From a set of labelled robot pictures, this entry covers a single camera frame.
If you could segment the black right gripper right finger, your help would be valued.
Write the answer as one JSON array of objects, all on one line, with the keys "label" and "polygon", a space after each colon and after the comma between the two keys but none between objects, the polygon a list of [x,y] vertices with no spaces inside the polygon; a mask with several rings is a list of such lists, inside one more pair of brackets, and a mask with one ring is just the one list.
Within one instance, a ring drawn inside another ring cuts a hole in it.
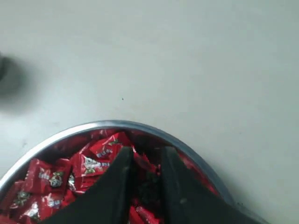
[{"label": "black right gripper right finger", "polygon": [[207,177],[212,192],[189,169],[174,147],[161,152],[165,222],[167,224],[264,224],[265,220],[237,204],[221,178],[206,161],[188,149],[186,156]]}]

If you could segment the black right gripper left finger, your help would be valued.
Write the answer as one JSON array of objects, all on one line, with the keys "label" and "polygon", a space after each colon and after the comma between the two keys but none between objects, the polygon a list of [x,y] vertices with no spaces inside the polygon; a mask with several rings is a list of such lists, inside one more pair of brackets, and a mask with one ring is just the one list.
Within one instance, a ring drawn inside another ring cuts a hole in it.
[{"label": "black right gripper left finger", "polygon": [[134,178],[133,161],[133,150],[124,147],[94,185],[43,223],[126,224]]}]

